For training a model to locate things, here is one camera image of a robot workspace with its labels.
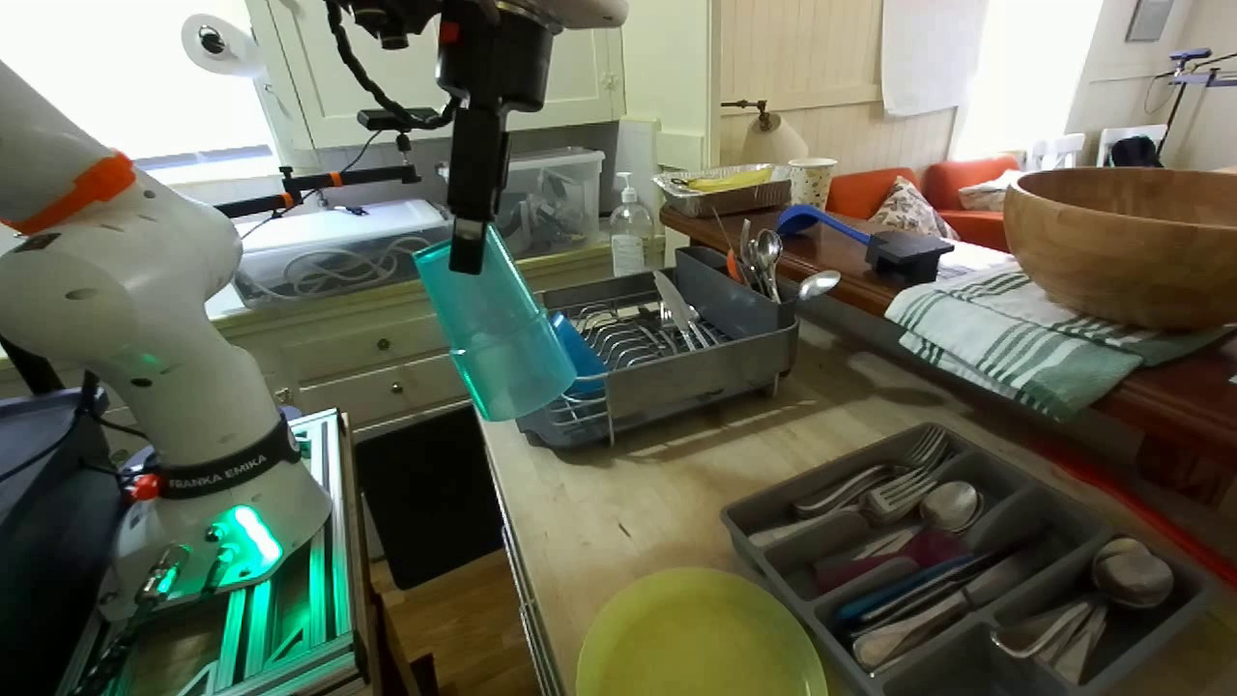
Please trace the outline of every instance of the dish towel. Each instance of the dish towel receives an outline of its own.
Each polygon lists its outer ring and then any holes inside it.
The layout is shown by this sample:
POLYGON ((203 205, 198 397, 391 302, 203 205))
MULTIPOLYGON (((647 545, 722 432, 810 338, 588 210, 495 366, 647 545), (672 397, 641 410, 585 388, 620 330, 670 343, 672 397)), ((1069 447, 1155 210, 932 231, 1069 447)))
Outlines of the dish towel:
POLYGON ((1057 423, 1129 370, 1190 357, 1224 330, 1143 334, 1057 304, 1017 260, 902 289, 886 318, 902 347, 1057 423))

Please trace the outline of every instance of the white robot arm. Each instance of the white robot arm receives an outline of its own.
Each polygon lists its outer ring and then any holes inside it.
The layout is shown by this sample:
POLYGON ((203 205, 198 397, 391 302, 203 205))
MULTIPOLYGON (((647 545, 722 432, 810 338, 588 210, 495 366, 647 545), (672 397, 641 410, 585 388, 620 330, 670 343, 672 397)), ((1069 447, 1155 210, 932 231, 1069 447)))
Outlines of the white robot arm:
MULTIPOLYGON (((507 179, 507 109, 542 109, 548 39, 614 28, 627 0, 330 0, 396 46, 440 10, 454 111, 454 264, 480 240, 507 179)), ((118 608, 152 570, 159 603, 270 576, 330 515, 259 363, 205 318, 239 264, 234 224, 102 147, 0 62, 0 338, 110 383, 152 437, 159 491, 120 530, 118 608)))

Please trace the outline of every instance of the table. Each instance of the table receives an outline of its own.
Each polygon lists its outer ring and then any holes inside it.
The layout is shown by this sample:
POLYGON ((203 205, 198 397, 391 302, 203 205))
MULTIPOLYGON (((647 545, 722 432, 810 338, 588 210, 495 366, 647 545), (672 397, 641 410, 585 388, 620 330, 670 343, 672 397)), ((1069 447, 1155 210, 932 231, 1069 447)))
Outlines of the table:
MULTIPOLYGON (((938 423, 1060 496, 1139 530, 1119 501, 993 437, 953 389, 811 325, 780 394, 623 432, 614 447, 554 451, 509 423, 489 423, 493 481, 544 691, 574 689, 588 621, 629 580, 683 564, 744 571, 718 521, 726 501, 919 423, 938 423)), ((1221 608, 1139 665, 1124 691, 1232 691, 1232 637, 1237 603, 1221 594, 1221 608)))
MULTIPOLYGON (((754 227, 772 227, 776 211, 754 211, 754 227)), ((660 224, 683 231, 694 245, 731 249, 744 215, 683 215, 660 210, 660 224)), ((882 320, 886 304, 902 289, 865 267, 865 256, 847 234, 811 227, 806 240, 789 240, 780 256, 784 277, 810 277, 811 271, 842 271, 835 302, 882 320)), ((1237 338, 1164 366, 1129 375, 1093 410, 1143 432, 1139 464, 1166 487, 1221 501, 1221 487, 1237 481, 1237 338)))

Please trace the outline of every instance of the cutlery tray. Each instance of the cutlery tray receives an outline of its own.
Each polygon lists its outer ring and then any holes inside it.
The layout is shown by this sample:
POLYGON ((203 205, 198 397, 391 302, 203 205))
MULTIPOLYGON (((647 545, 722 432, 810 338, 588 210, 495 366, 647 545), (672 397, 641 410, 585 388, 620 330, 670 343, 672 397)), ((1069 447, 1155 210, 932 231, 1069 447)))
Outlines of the cutlery tray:
POLYGON ((1097 515, 1069 501, 1051 487, 1038 485, 1030 470, 1000 464, 1000 455, 962 442, 945 427, 905 429, 891 442, 838 455, 770 491, 739 499, 722 512, 722 524, 744 564, 810 626, 816 644, 829 653, 829 665, 838 675, 838 684, 870 696, 1110 691, 1115 684, 1121 684, 1121 675, 1129 675, 1139 660, 1166 644, 1176 629, 1199 620, 1199 612, 1219 589, 1188 558, 1139 539, 1152 554, 1159 554, 1173 564, 1176 589, 1166 603, 1159 603, 1155 612, 1110 608, 1107 637, 1090 653, 1079 684, 1057 675, 1040 660, 1017 660, 1000 653, 991 643, 993 629, 1017 626, 1030 615, 1093 590, 1090 558, 1121 530, 1107 524, 1097 515), (962 554, 1017 549, 1034 554, 1040 564, 1034 564, 1034 571, 1017 580, 1008 590, 996 590, 993 598, 969 608, 962 620, 947 621, 932 637, 917 643, 909 653, 878 669, 865 669, 851 653, 851 629, 838 621, 847 621, 847 612, 860 594, 909 580, 919 564, 913 558, 886 558, 865 559, 861 571, 853 571, 851 580, 833 576, 833 582, 820 582, 820 570, 851 559, 853 549, 891 534, 886 524, 874 524, 865 515, 860 515, 860 506, 829 512, 772 543, 763 543, 758 530, 795 521, 795 501, 833 491, 835 485, 874 464, 892 464, 892 470, 917 466, 928 442, 938 432, 953 442, 938 464, 945 481, 969 481, 985 499, 977 519, 969 519, 969 524, 955 534, 955 545, 962 554))
POLYGON ((585 375, 594 394, 565 394, 520 419, 544 447, 612 442, 734 394, 776 389, 794 366, 795 320, 784 304, 731 283, 704 249, 679 249, 665 271, 695 304, 709 347, 683 340, 660 318, 655 273, 627 273, 542 295, 548 318, 574 320, 605 375, 585 375))

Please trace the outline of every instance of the dish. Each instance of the dish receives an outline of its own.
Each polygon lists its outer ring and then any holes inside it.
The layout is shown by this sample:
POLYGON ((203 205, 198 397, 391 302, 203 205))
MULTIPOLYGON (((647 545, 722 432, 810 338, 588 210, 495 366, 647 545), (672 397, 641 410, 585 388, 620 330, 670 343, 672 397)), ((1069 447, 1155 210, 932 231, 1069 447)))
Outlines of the dish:
POLYGON ((623 589, 585 633, 581 696, 829 696, 810 629, 758 582, 672 570, 623 589))

